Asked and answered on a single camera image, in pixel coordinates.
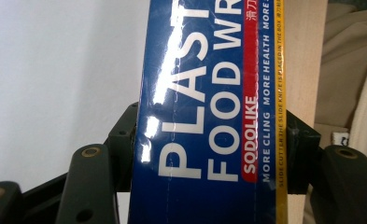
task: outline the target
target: wooden surface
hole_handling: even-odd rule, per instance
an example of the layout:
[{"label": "wooden surface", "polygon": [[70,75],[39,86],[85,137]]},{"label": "wooden surface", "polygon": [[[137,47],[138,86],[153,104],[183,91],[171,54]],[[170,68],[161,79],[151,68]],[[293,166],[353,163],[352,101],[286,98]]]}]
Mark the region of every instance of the wooden surface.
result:
[{"label": "wooden surface", "polygon": [[[326,0],[285,1],[287,108],[314,124]],[[304,196],[289,196],[289,224],[303,223]]]}]

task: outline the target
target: white background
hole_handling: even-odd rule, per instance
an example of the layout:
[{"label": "white background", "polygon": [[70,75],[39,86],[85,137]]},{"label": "white background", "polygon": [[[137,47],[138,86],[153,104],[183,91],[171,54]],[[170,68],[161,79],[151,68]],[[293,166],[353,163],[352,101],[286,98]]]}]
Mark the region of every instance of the white background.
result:
[{"label": "white background", "polygon": [[26,191],[105,141],[139,99],[147,20],[146,0],[0,1],[0,181]]}]

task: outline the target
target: red label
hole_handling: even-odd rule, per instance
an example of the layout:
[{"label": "red label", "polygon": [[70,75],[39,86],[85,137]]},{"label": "red label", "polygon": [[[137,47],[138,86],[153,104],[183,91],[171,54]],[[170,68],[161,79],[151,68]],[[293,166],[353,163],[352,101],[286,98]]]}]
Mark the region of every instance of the red label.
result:
[{"label": "red label", "polygon": [[257,182],[258,175],[258,2],[246,0],[244,15],[244,85],[242,177]]}]

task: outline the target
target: plastic food wrap box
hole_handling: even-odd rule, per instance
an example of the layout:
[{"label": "plastic food wrap box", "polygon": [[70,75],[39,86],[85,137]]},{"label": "plastic food wrap box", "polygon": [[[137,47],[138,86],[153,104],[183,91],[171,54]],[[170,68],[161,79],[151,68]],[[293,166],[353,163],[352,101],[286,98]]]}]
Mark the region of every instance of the plastic food wrap box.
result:
[{"label": "plastic food wrap box", "polygon": [[287,223],[283,55],[283,1],[151,1],[129,223]]}]

